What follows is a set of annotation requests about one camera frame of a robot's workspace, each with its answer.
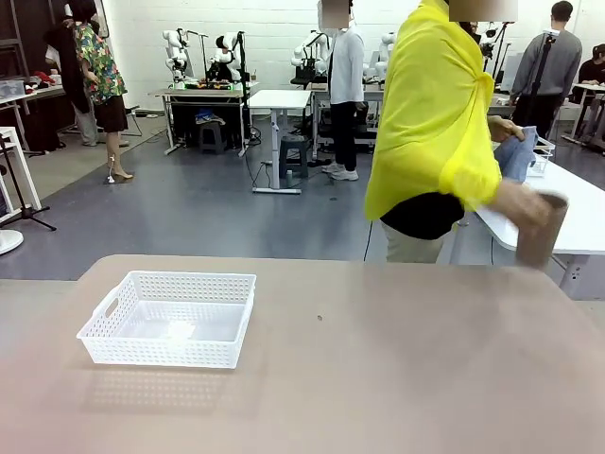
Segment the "person's left hand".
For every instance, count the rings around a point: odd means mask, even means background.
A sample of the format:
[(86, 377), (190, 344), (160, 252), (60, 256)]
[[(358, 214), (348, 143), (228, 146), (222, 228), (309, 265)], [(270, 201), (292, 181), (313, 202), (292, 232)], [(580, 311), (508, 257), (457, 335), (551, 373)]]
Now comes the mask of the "person's left hand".
[(525, 140), (523, 129), (509, 119), (499, 115), (490, 115), (487, 117), (487, 122), (491, 140), (495, 143), (503, 143), (510, 137), (516, 137), (520, 141)]

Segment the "person's right hand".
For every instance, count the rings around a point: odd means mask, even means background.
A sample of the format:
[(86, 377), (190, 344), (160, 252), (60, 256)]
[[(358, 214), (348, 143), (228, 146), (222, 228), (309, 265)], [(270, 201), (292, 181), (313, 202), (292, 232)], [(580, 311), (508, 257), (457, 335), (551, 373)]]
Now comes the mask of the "person's right hand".
[(549, 221), (552, 208), (541, 194), (526, 186), (519, 186), (510, 220), (521, 230), (543, 227)]

